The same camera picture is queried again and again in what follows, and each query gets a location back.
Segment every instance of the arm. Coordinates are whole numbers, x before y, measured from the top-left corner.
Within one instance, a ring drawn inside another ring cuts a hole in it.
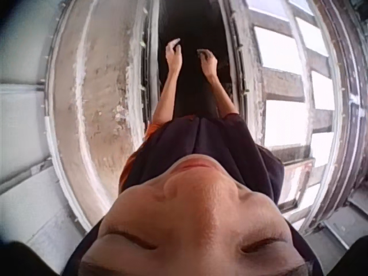
[[[177,92],[177,82],[182,67],[182,49],[178,45],[176,51],[174,47],[179,43],[180,39],[175,39],[166,47],[166,59],[168,64],[168,76],[162,90],[161,99],[157,104],[153,124],[164,124],[173,119],[175,94]]]
[[[203,73],[205,74],[207,81],[210,83],[213,95],[217,102],[218,110],[220,111],[221,118],[231,113],[239,112],[236,110],[235,105],[231,101],[229,95],[220,83],[217,76],[217,59],[209,50],[199,50],[201,57],[201,65]]]

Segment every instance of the closed eye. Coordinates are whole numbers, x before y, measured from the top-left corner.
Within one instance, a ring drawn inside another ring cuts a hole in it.
[[[272,239],[272,238],[264,239],[264,240],[256,241],[255,243],[243,246],[241,248],[241,251],[243,253],[253,253],[253,252],[257,252],[257,251],[259,251],[259,250],[261,250],[261,249],[263,249],[263,248],[265,248],[265,247],[267,247],[271,244],[279,243],[279,242],[286,243],[286,240]]]
[[[149,243],[148,241],[145,241],[143,239],[141,239],[140,237],[137,237],[135,235],[132,235],[130,233],[127,232],[121,232],[121,231],[113,231],[113,232],[109,232],[108,235],[119,235],[119,236],[123,236],[124,238],[126,238],[127,240],[129,240],[130,242],[136,244],[137,246],[146,249],[146,250],[155,250],[157,249],[157,246]]]

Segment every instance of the orange shirt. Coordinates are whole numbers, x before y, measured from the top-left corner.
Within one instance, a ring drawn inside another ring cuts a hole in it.
[[[120,180],[119,180],[119,194],[122,192],[122,187],[125,183],[125,181],[127,181],[128,175],[131,173],[132,167],[133,167],[133,163],[137,157],[137,154],[139,152],[140,149],[142,149],[145,145],[145,142],[148,140],[148,138],[150,138],[150,136],[152,134],[154,134],[159,128],[161,128],[163,126],[163,124],[149,124],[147,131],[145,132],[144,135],[144,142],[143,144],[140,146],[140,148],[134,152],[129,158],[128,161],[126,161],[126,164],[124,166],[124,169],[122,170],[122,173],[120,175]]]

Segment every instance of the dark floor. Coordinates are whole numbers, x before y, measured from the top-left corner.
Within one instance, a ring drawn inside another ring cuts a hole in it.
[[[161,89],[167,76],[165,46],[180,38],[183,68],[178,81],[175,117],[196,114],[217,116],[210,87],[203,76],[197,49],[207,48],[218,59],[218,75],[224,86],[231,83],[223,19],[217,1],[162,0],[159,27]]]

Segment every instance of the mouth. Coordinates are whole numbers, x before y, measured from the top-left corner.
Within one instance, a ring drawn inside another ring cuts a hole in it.
[[[211,168],[217,171],[221,171],[220,168],[211,161],[201,159],[201,158],[194,158],[186,160],[179,165],[177,165],[170,174],[181,173],[183,171],[191,170],[193,168]]]

